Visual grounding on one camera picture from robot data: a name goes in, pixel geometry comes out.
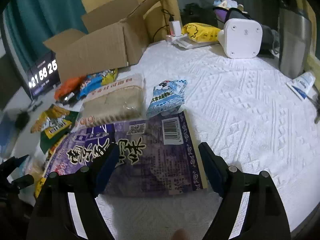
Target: white packet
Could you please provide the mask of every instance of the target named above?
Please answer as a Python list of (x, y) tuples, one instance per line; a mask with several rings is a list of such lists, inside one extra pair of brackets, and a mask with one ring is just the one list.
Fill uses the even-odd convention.
[(179, 45), (185, 49), (194, 49), (204, 46), (209, 46), (213, 44), (217, 44), (217, 41), (209, 41), (209, 42), (195, 42), (190, 40), (188, 37), (181, 37), (172, 41), (173, 44)]
[(145, 84), (141, 74), (97, 88), (85, 98), (72, 132), (139, 118), (143, 112), (144, 100)]
[(315, 80), (314, 74), (311, 71), (307, 71), (290, 82), (287, 82), (287, 86), (298, 96), (298, 98), (304, 100), (315, 83)]

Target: chip bag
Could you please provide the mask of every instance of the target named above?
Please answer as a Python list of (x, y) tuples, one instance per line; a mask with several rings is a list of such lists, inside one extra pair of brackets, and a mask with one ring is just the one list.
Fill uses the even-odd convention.
[(182, 34), (188, 34), (190, 40), (195, 42), (218, 41), (219, 28), (202, 23), (188, 23), (183, 26)]
[(54, 99), (59, 100), (60, 97), (63, 97), (69, 94), (70, 92), (75, 90), (77, 87), (79, 87), (84, 79), (85, 79), (85, 76), (69, 78), (59, 88), (57, 88), (57, 90), (54, 93)]
[(147, 117), (150, 118), (159, 113), (162, 116), (177, 113), (185, 102), (184, 90), (187, 84), (186, 80), (166, 80), (154, 87)]
[(88, 75), (86, 80), (81, 84), (80, 92), (77, 99), (88, 95), (91, 91), (96, 90), (101, 86), (108, 85), (114, 82), (118, 75), (118, 69), (108, 69), (99, 73)]
[(64, 119), (69, 114), (69, 110), (52, 105), (48, 110), (41, 113), (39, 119), (31, 127), (31, 133), (44, 131), (47, 137), (51, 139), (55, 134), (72, 124), (71, 121)]
[[(59, 141), (57, 141), (45, 154), (45, 162), (43, 164), (43, 171), (46, 170), (47, 166), (49, 165), (50, 161), (52, 160), (53, 155), (55, 154), (55, 149), (58, 147), (58, 145), (64, 140), (66, 135), (64, 135)], [(44, 174), (42, 174), (41, 179), (37, 180), (34, 196), (35, 198), (38, 198), (40, 191), (42, 189), (43, 184), (45, 183), (45, 178), (43, 177)]]

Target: yellow plastic bag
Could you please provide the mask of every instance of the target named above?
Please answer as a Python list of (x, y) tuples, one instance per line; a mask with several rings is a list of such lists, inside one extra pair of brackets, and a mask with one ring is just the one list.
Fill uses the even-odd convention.
[(183, 26), (182, 34), (188, 34), (190, 40), (195, 42), (218, 41), (219, 28), (202, 23), (188, 23)]
[(31, 127), (30, 132), (34, 133), (44, 131), (47, 137), (51, 139), (61, 130), (72, 124), (71, 121), (65, 119), (69, 114), (69, 110), (52, 105), (48, 110), (40, 114), (39, 119), (36, 120), (35, 124)]
[(108, 85), (116, 80), (118, 69), (106, 70), (106, 74), (102, 77), (101, 86)]
[(45, 183), (46, 178), (41, 178), (37, 184), (36, 184), (36, 188), (35, 188), (35, 198), (38, 198), (40, 191), (42, 189), (43, 184)]

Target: teal curtain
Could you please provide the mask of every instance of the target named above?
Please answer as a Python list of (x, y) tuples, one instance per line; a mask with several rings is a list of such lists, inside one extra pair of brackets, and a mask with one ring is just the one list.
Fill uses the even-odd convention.
[(81, 0), (11, 0), (5, 19), (18, 58), (27, 71), (49, 52), (43, 41), (69, 28), (87, 33)]

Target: white textured bedsheet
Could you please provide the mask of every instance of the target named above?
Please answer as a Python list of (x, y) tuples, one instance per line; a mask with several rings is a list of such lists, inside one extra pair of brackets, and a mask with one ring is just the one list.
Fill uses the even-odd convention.
[[(151, 44), (119, 79), (143, 73), (146, 106), (161, 81), (187, 79), (185, 108), (196, 138), (243, 172), (268, 171), (293, 230), (320, 201), (320, 126), (315, 107), (290, 91), (276, 66), (258, 57), (229, 59), (220, 45), (184, 50), (163, 41)], [(204, 236), (221, 198), (209, 188), (168, 198), (99, 195), (96, 201), (115, 239), (170, 239), (184, 228), (194, 240)], [(244, 194), (230, 237), (241, 230), (247, 202)]]

